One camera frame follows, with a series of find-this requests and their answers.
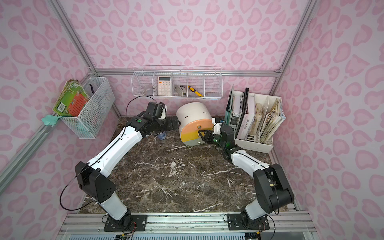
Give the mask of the green bottom drawer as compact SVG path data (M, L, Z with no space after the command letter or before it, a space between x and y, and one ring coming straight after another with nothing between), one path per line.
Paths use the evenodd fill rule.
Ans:
M194 140L185 141L184 144L187 146L199 146L204 145L206 143L201 138L198 138Z

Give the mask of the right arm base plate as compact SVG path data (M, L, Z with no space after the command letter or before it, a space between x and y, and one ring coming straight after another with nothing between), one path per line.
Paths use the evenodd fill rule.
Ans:
M253 230L262 232L270 229L269 222L265 216L251 220L245 212L225 214L223 220L228 224L230 231Z

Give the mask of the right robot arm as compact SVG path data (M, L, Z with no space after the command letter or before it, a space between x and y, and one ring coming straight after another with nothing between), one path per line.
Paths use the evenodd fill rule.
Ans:
M256 199L246 205L242 217L254 221L295 201L289 181L279 164L269 165L249 155L235 141L233 129L227 125L214 125L212 130L198 131L202 140L215 145L222 156L241 168L253 180Z

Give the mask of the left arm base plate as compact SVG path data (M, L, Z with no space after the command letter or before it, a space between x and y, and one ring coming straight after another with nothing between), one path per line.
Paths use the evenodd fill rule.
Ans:
M148 215L126 215L121 220L115 220L108 215L104 232L144 232Z

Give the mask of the orange top drawer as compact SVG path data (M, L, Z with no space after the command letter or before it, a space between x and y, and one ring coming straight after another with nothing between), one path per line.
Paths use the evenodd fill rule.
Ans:
M213 123L211 119L201 119L196 121L187 122L184 126L181 126L181 130L212 130Z

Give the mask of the white drawer cabinet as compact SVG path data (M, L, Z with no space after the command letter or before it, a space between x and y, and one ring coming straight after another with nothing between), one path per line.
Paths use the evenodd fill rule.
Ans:
M200 102L192 102L181 106L176 113L180 121L179 133L181 141L187 146L197 146L204 141L199 131L212 130L212 116L207 107Z

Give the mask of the yellow drawer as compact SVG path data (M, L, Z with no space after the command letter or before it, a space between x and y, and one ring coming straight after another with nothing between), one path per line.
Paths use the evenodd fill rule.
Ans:
M199 135L199 130L182 130L181 131L181 140L182 142L202 142L202 138Z

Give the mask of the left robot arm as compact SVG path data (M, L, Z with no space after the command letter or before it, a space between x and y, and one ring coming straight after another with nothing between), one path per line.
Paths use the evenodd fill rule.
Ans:
M115 228L128 228L132 218L129 209L116 193L110 174L128 151L148 135L177 130L180 121L168 116L163 103L149 102L147 109L129 119L118 136L87 163L79 162L76 177L81 190L92 197L108 214Z

